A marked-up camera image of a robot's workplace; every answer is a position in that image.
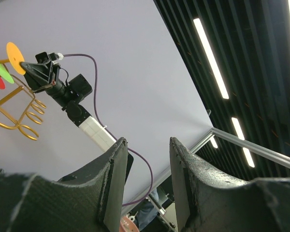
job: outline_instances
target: purple cable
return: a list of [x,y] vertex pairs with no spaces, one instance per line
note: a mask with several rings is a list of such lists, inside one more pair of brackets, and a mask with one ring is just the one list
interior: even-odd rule
[[[95,86],[94,86],[94,90],[93,90],[93,109],[94,109],[94,112],[95,112],[95,115],[96,115],[96,118],[97,118],[97,121],[101,124],[102,127],[105,127],[104,124],[101,122],[100,118],[99,118],[99,115],[98,115],[98,111],[97,111],[97,105],[96,105],[96,97],[97,97],[97,85],[98,85],[98,66],[97,66],[97,62],[96,60],[90,56],[90,55],[87,55],[87,54],[65,54],[63,55],[64,57],[88,57],[90,58],[93,63],[95,64]],[[109,132],[109,134],[115,139],[117,140],[117,138],[107,129],[105,128],[105,130],[107,132]],[[139,154],[138,152],[128,148],[128,150],[130,152],[133,152],[135,155],[137,155],[138,157],[140,157],[142,160],[144,160],[144,162],[147,164],[148,168],[149,168],[149,171],[150,171],[150,188],[148,190],[148,192],[145,194],[144,197],[142,197],[141,199],[138,199],[136,201],[133,201],[133,202],[130,202],[130,203],[126,203],[126,204],[123,204],[122,206],[127,206],[127,205],[131,205],[131,204],[136,204],[136,203],[139,203],[141,202],[142,200],[144,200],[151,192],[152,190],[152,187],[153,187],[153,182],[154,182],[154,176],[153,176],[153,171],[150,167],[150,164],[148,163],[148,161],[141,155]]]

